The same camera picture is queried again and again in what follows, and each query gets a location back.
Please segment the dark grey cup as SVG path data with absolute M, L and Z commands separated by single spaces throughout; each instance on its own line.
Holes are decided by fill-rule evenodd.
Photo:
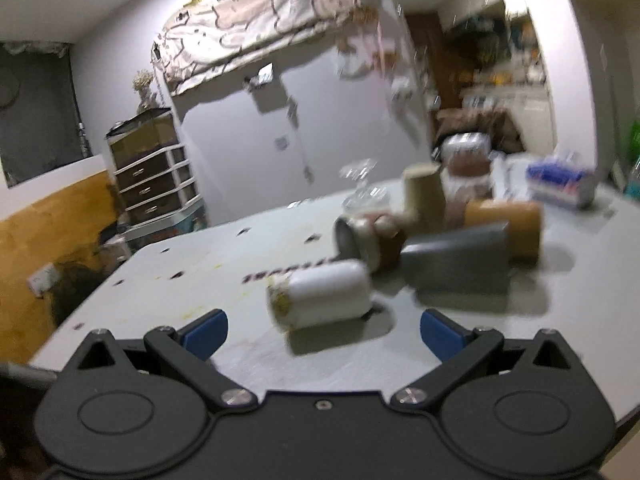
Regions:
M 506 222 L 410 238 L 400 253 L 407 285 L 434 294 L 502 295 L 510 286 Z

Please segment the white cartoon cup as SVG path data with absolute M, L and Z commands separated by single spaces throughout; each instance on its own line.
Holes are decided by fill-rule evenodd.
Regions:
M 371 290 L 369 269 L 343 260 L 273 276 L 267 306 L 277 326 L 306 330 L 361 318 L 372 308 Z

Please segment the beige cup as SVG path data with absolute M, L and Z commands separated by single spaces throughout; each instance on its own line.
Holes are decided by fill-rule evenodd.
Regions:
M 440 232 L 444 228 L 447 203 L 439 164 L 421 162 L 408 166 L 402 173 L 402 182 L 405 215 L 413 231 Z

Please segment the white drawer unit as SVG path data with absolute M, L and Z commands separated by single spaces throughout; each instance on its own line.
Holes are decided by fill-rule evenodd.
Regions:
M 165 220 L 204 205 L 183 144 L 158 148 L 116 169 L 114 177 L 130 226 Z

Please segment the clear stemmed glass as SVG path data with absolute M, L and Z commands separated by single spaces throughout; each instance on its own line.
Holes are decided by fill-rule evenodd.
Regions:
M 387 188 L 380 188 L 369 182 L 369 174 L 378 162 L 366 158 L 351 162 L 340 170 L 340 177 L 355 183 L 355 189 L 343 200 L 346 214 L 363 214 L 364 212 L 387 209 L 390 206 L 390 194 Z

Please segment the blue tissue pack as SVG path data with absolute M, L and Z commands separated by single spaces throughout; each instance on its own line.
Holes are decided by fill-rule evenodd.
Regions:
M 598 184 L 591 171 L 559 157 L 532 162 L 526 168 L 525 179 L 535 200 L 573 209 L 590 207 Z

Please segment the glass terrarium tank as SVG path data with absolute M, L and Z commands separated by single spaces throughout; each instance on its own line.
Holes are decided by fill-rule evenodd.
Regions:
M 105 136 L 116 169 L 179 143 L 168 107 L 150 108 L 111 128 Z

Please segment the brown covered chair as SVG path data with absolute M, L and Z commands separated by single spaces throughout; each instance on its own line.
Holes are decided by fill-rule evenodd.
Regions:
M 489 136 L 491 148 L 506 154 L 526 151 L 521 129 L 505 108 L 446 108 L 436 115 L 437 129 L 433 148 L 440 148 L 455 134 L 483 133 Z

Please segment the dried flower vase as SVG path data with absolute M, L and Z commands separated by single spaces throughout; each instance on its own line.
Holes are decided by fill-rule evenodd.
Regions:
M 137 113 L 158 107 L 157 94 L 151 89 L 154 75 L 149 70 L 138 70 L 132 80 L 132 88 L 139 97 Z

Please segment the cartoon print fabric cover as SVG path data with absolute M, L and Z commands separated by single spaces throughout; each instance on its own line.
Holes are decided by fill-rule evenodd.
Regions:
M 370 25 L 362 0 L 191 0 L 165 23 L 153 62 L 172 96 L 348 25 Z

